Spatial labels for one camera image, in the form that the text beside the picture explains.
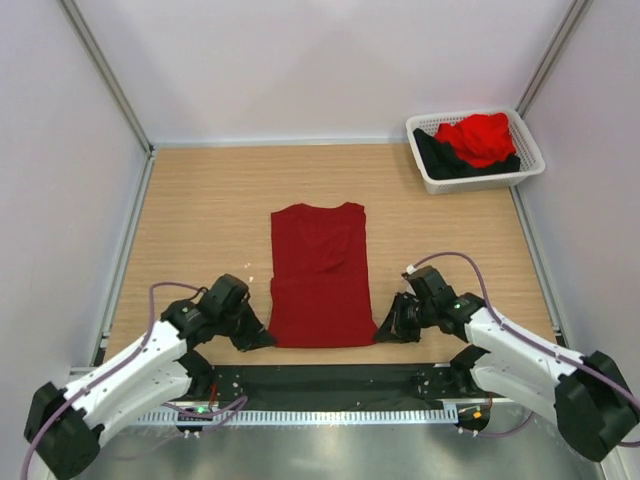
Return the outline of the dark red t-shirt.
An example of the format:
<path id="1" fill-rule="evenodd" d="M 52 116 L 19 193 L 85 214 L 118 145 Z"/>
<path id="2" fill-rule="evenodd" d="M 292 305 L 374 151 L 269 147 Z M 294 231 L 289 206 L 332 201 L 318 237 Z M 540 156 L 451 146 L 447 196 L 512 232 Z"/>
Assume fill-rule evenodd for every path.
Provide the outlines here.
<path id="1" fill-rule="evenodd" d="M 280 348 L 374 343 L 365 208 L 294 204 L 271 214 L 269 332 Z"/>

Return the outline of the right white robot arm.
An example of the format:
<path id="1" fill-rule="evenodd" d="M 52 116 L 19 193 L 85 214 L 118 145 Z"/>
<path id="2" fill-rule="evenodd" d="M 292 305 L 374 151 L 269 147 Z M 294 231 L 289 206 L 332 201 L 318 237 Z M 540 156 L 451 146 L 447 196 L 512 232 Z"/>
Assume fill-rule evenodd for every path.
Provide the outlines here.
<path id="1" fill-rule="evenodd" d="M 461 395 L 506 397 L 553 423 L 584 458 L 600 462 L 639 423 L 639 409 L 615 361 L 546 341 L 516 325 L 483 296 L 457 294 L 426 266 L 404 276 L 409 291 L 395 295 L 377 343 L 416 342 L 430 327 L 466 348 L 450 361 L 450 382 Z"/>

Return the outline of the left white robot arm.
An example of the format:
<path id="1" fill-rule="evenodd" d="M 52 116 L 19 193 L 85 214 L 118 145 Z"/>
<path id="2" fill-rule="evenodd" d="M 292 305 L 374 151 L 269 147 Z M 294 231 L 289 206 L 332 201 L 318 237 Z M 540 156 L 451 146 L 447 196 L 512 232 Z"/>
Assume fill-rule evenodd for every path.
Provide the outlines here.
<path id="1" fill-rule="evenodd" d="M 224 274 L 211 287 L 152 312 L 146 332 L 81 378 L 35 393 L 25 424 L 29 444 L 20 476 L 39 458 L 58 479 L 72 479 L 122 429 L 148 411 L 187 397 L 204 398 L 216 385 L 197 347 L 217 336 L 241 350 L 273 345 L 249 304 L 248 285 Z"/>

